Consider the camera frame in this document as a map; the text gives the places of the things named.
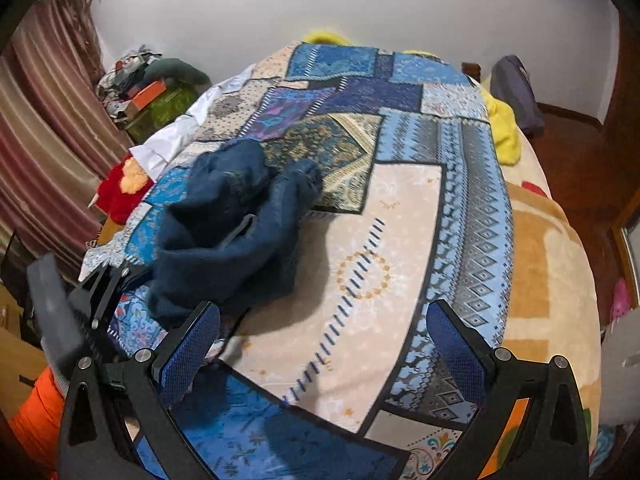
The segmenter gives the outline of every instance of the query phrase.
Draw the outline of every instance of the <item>blue gripper pad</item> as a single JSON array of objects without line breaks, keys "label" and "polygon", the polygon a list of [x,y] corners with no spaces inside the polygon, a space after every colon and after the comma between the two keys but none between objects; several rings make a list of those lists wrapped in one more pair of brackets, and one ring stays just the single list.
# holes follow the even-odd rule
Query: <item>blue gripper pad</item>
[{"label": "blue gripper pad", "polygon": [[162,368],[159,397],[169,407],[184,397],[220,332],[220,311],[210,304]]},{"label": "blue gripper pad", "polygon": [[486,373],[482,363],[437,302],[427,308],[427,330],[444,359],[460,393],[478,406],[486,397]]}]

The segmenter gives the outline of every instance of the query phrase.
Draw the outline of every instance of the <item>reddish-brown floor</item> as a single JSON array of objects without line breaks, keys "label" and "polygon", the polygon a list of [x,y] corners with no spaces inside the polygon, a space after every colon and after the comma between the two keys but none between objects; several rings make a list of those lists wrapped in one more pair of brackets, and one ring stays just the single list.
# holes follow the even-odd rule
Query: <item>reddish-brown floor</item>
[{"label": "reddish-brown floor", "polygon": [[606,323],[613,287],[622,276],[610,225],[631,195],[630,183],[594,126],[550,114],[545,121],[544,133],[530,141],[553,199],[582,240],[595,279],[600,321]]}]

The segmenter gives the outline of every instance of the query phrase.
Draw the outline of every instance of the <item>bed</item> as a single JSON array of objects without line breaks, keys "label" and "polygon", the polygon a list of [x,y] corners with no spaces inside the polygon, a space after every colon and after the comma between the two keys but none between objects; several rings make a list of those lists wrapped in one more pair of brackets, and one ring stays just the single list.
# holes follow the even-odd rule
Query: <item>bed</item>
[{"label": "bed", "polygon": [[[152,263],[163,209],[184,196],[196,157],[225,142],[260,140],[274,166],[306,156],[319,163],[324,191],[302,224],[294,293],[223,316],[207,366],[173,408],[212,471],[221,479],[431,475],[476,409],[428,336],[424,313],[437,298],[494,348],[541,362],[567,357],[593,450],[593,277],[526,138],[519,163],[500,167],[478,88],[430,54],[295,43],[243,74],[169,127],[171,156],[155,165],[155,186],[82,266],[86,275],[104,261]],[[143,151],[140,160],[157,155]],[[123,296],[111,322],[129,355],[164,337],[147,291]],[[164,476],[144,438],[138,451]]]}]

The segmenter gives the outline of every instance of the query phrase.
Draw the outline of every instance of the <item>metal screw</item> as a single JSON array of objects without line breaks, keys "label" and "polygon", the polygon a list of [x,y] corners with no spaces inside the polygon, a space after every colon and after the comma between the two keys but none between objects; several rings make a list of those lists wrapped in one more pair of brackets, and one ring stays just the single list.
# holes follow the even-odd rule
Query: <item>metal screw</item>
[{"label": "metal screw", "polygon": [[144,363],[145,361],[149,361],[149,359],[151,359],[151,350],[149,350],[149,348],[143,348],[136,352],[136,361],[139,363]]},{"label": "metal screw", "polygon": [[561,355],[557,355],[556,357],[554,357],[554,363],[558,368],[567,368],[569,365],[569,361],[567,361],[566,358],[562,357]]},{"label": "metal screw", "polygon": [[506,348],[496,348],[494,353],[495,356],[500,359],[500,361],[508,361],[509,359],[511,359],[511,352],[509,352]]},{"label": "metal screw", "polygon": [[91,358],[83,357],[78,361],[78,368],[81,370],[86,370],[89,366],[91,366]]}]

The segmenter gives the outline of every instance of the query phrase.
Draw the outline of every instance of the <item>gray bag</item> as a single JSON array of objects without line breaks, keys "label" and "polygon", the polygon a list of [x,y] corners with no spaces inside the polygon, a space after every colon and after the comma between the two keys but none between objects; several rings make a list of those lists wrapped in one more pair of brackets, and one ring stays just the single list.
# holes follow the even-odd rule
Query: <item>gray bag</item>
[{"label": "gray bag", "polygon": [[516,116],[516,124],[526,136],[541,134],[545,119],[533,95],[529,75],[517,56],[505,56],[491,70],[491,95],[504,101]]}]

